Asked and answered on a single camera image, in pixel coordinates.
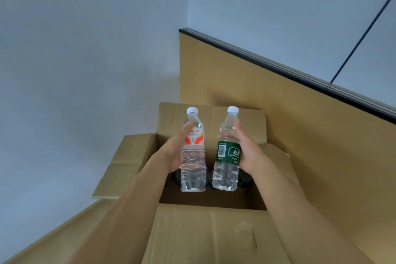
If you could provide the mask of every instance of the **open cardboard box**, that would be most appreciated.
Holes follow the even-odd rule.
[[[227,108],[161,102],[157,132],[124,136],[92,197],[120,197],[151,155],[181,130],[190,106],[198,108],[205,131],[206,165],[213,169]],[[238,117],[244,130],[300,190],[289,155],[266,141],[264,111],[240,109]],[[207,187],[205,192],[185,193],[168,182],[143,263],[289,263],[265,209],[254,184],[245,191]]]

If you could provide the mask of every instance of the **bottle cap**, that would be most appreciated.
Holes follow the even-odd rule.
[[[187,109],[187,114],[189,113],[197,113],[198,114],[198,109],[196,107],[189,107]]]
[[[228,107],[227,112],[228,112],[228,113],[229,113],[229,112],[238,113],[238,112],[239,112],[239,109],[238,109],[237,107]]]

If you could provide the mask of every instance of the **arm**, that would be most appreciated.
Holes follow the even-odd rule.
[[[141,263],[166,177],[181,166],[181,149],[191,129],[187,125],[147,161],[68,263]]]
[[[373,264],[288,182],[239,124],[235,129],[244,155],[240,168],[253,177],[292,264]]]

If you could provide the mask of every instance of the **person's right arm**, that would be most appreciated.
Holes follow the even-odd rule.
[[[239,124],[235,129],[243,152],[240,168],[253,177],[292,264],[373,264],[288,182]]]

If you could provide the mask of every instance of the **clear plastic bottle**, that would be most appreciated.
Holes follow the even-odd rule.
[[[226,191],[235,191],[238,186],[239,160],[242,156],[240,140],[235,131],[238,112],[237,107],[228,108],[228,115],[220,127],[213,171],[213,187]]]
[[[189,121],[194,122],[194,127],[185,138],[186,145],[181,151],[181,191],[202,192],[205,191],[206,186],[204,126],[198,118],[196,107],[187,109],[184,126]]]

